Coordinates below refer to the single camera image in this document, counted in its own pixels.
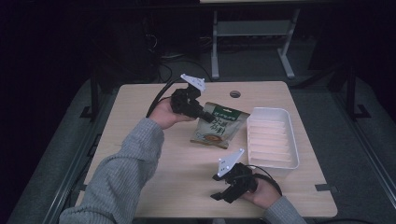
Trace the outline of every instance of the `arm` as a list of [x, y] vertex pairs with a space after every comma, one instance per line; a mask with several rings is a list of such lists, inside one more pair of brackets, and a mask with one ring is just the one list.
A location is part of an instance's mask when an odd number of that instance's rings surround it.
[[64, 210], [61, 223], [131, 223], [141, 189], [154, 175], [163, 145], [163, 129], [193, 120], [172, 113], [161, 101], [122, 143], [120, 152], [104, 159], [88, 185], [81, 205]]
[[246, 192], [242, 198], [266, 209], [265, 218], [273, 224], [304, 224], [305, 220], [285, 196], [280, 196], [274, 186], [265, 180], [256, 178], [255, 192]]

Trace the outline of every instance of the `round hole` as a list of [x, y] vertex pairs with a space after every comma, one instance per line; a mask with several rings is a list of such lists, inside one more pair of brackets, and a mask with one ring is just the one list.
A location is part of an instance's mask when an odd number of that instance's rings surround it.
[[233, 98], [239, 98], [241, 96], [241, 92], [239, 92], [239, 91], [230, 91], [230, 95]]

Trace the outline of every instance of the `white plastic container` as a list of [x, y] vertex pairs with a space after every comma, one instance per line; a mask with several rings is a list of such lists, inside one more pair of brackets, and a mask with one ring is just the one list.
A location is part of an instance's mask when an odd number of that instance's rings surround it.
[[289, 112], [281, 108], [255, 107], [247, 118], [249, 165], [270, 175], [286, 176], [300, 164]]

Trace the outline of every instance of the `wooden table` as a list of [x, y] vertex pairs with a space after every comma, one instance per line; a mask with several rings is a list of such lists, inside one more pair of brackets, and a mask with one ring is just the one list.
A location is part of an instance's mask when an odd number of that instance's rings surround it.
[[[149, 105], [163, 84], [124, 85], [108, 118], [91, 168], [85, 179], [88, 184], [99, 162], [120, 150], [122, 140], [136, 123], [146, 116]], [[164, 96], [187, 83], [177, 83]], [[240, 91], [232, 98], [230, 91]], [[276, 177], [284, 195], [303, 217], [334, 217], [337, 214], [329, 191], [317, 191], [315, 185], [326, 184], [317, 157], [309, 142], [297, 108], [284, 82], [216, 82], [206, 83], [206, 91], [197, 99], [201, 105], [213, 102], [251, 113], [253, 107], [278, 107], [289, 111], [300, 166], [286, 177]], [[245, 201], [229, 204], [215, 201], [210, 195], [224, 191], [229, 185], [215, 181], [219, 158], [239, 148], [247, 149], [247, 125], [240, 128], [228, 149], [190, 142], [197, 122], [183, 122], [165, 130], [165, 142], [156, 174], [143, 188], [136, 217], [261, 217], [262, 210]], [[240, 162], [248, 164], [246, 152]]]

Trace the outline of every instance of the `gray sleeve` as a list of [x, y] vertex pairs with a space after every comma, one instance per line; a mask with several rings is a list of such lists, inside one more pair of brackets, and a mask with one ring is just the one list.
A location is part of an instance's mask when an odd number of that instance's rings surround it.
[[162, 145], [161, 127], [151, 119], [140, 120], [121, 150], [101, 161], [81, 205], [64, 210], [60, 223], [130, 224], [140, 191], [157, 169]]
[[272, 224], [306, 224], [289, 200], [282, 196], [265, 212], [265, 219]]

